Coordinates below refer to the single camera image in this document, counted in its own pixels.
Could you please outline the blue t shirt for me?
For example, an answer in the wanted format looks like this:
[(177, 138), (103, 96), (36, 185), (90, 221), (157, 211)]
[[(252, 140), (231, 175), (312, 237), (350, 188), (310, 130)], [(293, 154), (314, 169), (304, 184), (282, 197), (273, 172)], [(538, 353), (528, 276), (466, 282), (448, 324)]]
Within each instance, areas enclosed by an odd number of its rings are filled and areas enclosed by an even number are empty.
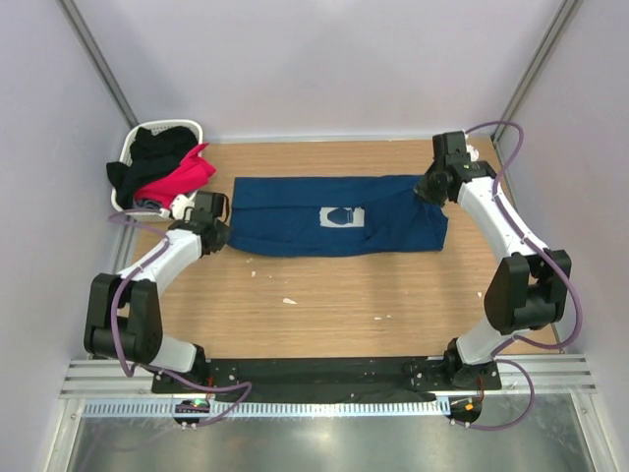
[(269, 257), (442, 250), (448, 219), (419, 200), (416, 175), (239, 177), (230, 247)]

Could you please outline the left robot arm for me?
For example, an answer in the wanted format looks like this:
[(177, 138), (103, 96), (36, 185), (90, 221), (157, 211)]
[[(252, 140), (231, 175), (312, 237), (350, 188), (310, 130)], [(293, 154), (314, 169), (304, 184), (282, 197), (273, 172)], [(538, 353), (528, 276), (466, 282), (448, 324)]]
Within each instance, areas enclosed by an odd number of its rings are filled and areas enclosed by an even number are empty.
[(164, 333), (160, 297), (175, 278), (204, 256), (219, 252), (230, 236), (229, 199), (214, 192), (173, 202), (173, 221), (141, 259), (91, 283), (84, 333), (87, 353), (119, 361), (127, 376), (143, 367), (188, 387), (209, 385), (201, 346)]

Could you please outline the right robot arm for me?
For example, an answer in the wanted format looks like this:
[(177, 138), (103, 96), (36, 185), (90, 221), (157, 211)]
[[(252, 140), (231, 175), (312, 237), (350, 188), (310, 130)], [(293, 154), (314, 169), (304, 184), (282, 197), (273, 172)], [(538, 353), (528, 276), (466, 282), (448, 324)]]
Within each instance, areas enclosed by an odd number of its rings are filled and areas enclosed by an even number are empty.
[(463, 131), (432, 138), (433, 159), (416, 186), (426, 203), (455, 203), (477, 223), (497, 263), (484, 317), (452, 339), (443, 359), (446, 382), (473, 388), (498, 352), (526, 333), (563, 317), (571, 259), (535, 236), (505, 197), (498, 174), (480, 159)]

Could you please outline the pink t shirt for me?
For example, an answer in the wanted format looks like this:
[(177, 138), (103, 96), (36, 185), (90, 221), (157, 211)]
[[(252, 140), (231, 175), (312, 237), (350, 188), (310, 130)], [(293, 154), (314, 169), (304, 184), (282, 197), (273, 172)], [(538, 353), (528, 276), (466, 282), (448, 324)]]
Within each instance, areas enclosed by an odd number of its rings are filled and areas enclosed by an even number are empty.
[(209, 143), (201, 143), (193, 147), (173, 172), (137, 190), (134, 201), (152, 199), (166, 205), (179, 194), (189, 196), (205, 186), (216, 172), (216, 168), (202, 157), (208, 146)]

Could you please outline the grey t shirt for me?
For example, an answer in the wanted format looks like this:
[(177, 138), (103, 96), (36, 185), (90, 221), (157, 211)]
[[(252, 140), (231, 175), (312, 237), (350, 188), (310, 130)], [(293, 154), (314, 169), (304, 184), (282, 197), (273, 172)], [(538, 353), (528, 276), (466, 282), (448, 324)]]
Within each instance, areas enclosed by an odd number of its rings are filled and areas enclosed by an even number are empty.
[(190, 198), (185, 194), (179, 194), (172, 199), (166, 205), (162, 202), (152, 199), (139, 199), (135, 200), (132, 206), (132, 210), (146, 211), (146, 212), (169, 212), (177, 204), (186, 204), (190, 201)]

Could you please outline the white laundry basket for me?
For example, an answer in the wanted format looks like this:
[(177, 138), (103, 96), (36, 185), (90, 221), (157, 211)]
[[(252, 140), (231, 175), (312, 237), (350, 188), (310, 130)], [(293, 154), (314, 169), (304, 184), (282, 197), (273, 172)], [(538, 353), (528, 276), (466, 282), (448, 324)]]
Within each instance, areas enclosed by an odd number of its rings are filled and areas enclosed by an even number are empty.
[(153, 120), (132, 128), (119, 158), (106, 164), (113, 208), (143, 222), (168, 220), (167, 203), (157, 197), (140, 197), (138, 191), (172, 174), (202, 142), (201, 125), (190, 119)]

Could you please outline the black t shirt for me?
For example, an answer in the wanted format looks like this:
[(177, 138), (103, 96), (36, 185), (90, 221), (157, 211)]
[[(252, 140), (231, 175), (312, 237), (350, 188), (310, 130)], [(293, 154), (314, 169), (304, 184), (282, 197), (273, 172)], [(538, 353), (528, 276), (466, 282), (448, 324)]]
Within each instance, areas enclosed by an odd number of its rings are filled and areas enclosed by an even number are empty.
[(195, 134), (182, 126), (156, 135), (140, 127), (130, 145), (131, 163), (106, 164), (108, 180), (116, 191), (116, 204), (121, 209), (131, 209), (137, 190), (173, 172), (198, 143)]

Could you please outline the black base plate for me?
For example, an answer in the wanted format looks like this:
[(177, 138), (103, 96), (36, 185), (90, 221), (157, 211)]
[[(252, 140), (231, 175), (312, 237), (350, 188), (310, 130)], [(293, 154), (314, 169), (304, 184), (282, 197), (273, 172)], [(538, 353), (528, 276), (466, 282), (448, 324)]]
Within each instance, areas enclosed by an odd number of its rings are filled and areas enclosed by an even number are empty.
[(442, 358), (354, 357), (214, 359), (196, 362), (188, 382), (214, 388), (235, 386), (217, 399), (232, 402), (242, 383), (253, 388), (253, 403), (340, 404), (434, 400), (437, 391), (493, 391), (502, 388), (497, 366), (451, 367)]

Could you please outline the aluminium frame rail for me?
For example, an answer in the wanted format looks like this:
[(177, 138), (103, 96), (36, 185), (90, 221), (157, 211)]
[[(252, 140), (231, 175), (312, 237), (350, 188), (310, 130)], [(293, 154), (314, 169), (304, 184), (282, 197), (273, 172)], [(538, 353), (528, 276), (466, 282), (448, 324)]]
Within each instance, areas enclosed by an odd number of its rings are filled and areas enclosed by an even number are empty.
[(163, 368), (137, 368), (125, 376), (117, 361), (70, 364), (61, 386), (65, 398), (192, 395), (221, 388), (234, 399), (251, 383), (251, 402), (323, 403), (404, 401), (415, 395), (499, 392), (592, 393), (597, 387), (580, 355), (515, 355), (483, 367), (450, 372), (438, 357), (319, 359), (213, 359), (196, 363), (180, 381)]

